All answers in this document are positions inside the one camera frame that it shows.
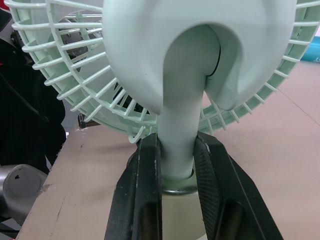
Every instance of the wooden table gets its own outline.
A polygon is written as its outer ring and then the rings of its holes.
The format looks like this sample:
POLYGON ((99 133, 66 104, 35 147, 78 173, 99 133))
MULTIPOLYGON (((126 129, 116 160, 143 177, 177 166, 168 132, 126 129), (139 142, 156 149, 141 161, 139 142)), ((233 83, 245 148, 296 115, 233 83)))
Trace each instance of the wooden table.
MULTIPOLYGON (((215 134, 256 183, 285 240, 320 240, 319 76, 320 64, 300 63, 252 116, 215 134)), ((135 149, 107 127, 75 128, 17 239, 103 240, 115 184, 135 149)))

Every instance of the blue object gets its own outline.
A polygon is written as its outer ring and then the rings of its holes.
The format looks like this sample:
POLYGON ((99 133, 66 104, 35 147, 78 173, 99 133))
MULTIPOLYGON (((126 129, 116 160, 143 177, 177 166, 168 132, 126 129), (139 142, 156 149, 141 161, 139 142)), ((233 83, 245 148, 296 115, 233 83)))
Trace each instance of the blue object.
POLYGON ((301 60, 320 64, 320 36, 314 37, 301 60))

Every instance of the electric fan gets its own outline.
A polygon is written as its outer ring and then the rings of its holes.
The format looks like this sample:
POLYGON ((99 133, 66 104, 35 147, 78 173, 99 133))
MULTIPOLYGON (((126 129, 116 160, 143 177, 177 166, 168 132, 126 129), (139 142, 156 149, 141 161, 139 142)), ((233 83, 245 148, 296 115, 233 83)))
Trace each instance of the electric fan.
POLYGON ((320 20, 319 0, 5 4, 57 98, 131 143, 157 133, 170 180, 192 174, 198 131, 239 123, 277 91, 320 20), (211 104, 201 108, 204 91, 211 104))

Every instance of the fan guard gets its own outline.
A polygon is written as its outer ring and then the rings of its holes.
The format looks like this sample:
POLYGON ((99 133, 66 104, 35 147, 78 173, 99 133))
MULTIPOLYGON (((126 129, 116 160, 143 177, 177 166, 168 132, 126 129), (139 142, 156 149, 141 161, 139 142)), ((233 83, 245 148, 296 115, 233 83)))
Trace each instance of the fan guard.
MULTIPOLYGON (((129 135, 134 143, 157 132, 157 115, 141 107, 121 87, 108 61, 102 36, 101 2, 88 5, 68 0, 6 0, 15 24, 35 64, 53 86, 58 99, 102 125, 129 135)), ((248 101, 224 111, 210 99, 201 110, 199 131, 214 134, 253 113, 288 78, 300 61, 320 20, 320 0, 298 0, 291 39, 268 82, 248 101)))

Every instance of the black clamp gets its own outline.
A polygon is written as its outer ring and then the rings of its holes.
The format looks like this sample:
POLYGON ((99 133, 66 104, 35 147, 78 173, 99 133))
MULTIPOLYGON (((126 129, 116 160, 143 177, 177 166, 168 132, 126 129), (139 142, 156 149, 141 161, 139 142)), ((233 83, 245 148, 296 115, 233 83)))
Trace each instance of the black clamp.
MULTIPOLYGON (((252 179, 215 137, 199 133, 194 165, 208 240, 283 240, 252 179)), ((162 240, 160 142, 144 138, 119 179, 105 240, 162 240)))

